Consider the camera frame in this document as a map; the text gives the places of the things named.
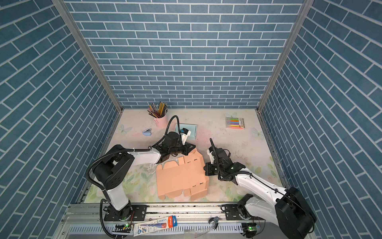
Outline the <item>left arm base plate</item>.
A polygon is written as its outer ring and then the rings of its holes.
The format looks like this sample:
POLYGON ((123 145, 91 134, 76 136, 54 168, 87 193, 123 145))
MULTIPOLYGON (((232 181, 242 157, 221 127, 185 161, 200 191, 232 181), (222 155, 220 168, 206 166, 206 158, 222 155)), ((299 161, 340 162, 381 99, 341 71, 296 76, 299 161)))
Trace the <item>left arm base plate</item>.
POLYGON ((147 205, 127 205, 120 211, 117 211, 113 206, 103 207, 105 212, 105 221, 133 221, 141 222, 145 220, 147 205))

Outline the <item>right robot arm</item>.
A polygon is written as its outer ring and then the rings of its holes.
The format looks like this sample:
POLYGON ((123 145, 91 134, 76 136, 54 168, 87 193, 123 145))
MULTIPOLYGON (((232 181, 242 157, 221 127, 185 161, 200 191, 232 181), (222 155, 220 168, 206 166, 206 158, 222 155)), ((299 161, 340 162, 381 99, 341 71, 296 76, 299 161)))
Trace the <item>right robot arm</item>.
POLYGON ((249 191, 237 204, 223 206, 228 220, 261 218, 277 225, 289 239, 304 239, 313 233, 317 218, 298 189, 286 189, 257 176, 243 164, 232 162, 223 148, 211 146, 208 155, 207 176, 216 175, 220 181, 249 191))

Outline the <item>light blue paper box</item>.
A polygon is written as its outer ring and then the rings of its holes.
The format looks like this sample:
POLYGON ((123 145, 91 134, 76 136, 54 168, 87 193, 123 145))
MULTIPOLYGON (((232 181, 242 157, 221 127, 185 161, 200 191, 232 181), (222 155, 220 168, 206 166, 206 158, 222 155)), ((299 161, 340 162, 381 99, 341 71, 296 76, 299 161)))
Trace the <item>light blue paper box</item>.
POLYGON ((196 124, 180 124, 181 133, 189 133, 189 140, 196 140, 197 125, 196 124))

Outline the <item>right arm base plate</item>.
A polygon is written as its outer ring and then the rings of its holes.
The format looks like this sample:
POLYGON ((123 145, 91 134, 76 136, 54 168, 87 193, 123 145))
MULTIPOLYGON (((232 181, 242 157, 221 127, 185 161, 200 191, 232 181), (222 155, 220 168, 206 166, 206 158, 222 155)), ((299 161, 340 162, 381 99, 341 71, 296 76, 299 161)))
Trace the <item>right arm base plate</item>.
POLYGON ((264 220, 261 217, 258 207, 254 207, 253 205, 239 205, 235 204, 223 204, 220 206, 221 211, 225 215, 225 219, 227 221, 244 221, 251 222, 256 220, 264 220))

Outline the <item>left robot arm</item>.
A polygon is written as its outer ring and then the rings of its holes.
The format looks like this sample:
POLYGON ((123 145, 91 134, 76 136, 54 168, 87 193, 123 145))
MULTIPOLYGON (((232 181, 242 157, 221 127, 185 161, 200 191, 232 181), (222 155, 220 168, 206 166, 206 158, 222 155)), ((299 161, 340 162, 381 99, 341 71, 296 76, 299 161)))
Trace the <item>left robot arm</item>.
POLYGON ((124 148, 117 144, 88 166, 85 178, 102 191, 114 210, 124 211, 130 206, 130 200, 122 183, 131 166, 160 164, 170 155, 188 155, 194 149, 196 146, 187 142, 187 135, 174 131, 166 133, 153 146, 144 149, 124 148))

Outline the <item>pink paper box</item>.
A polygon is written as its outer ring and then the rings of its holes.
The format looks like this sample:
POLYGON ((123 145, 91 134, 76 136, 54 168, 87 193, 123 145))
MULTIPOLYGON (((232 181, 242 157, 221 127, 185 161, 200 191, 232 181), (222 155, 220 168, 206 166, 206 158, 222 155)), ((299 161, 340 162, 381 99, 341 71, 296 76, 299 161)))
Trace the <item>pink paper box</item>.
POLYGON ((174 199, 183 194, 195 201, 208 194, 209 177, 204 171, 203 156, 193 149, 177 161, 168 161, 156 168, 158 198, 174 199))

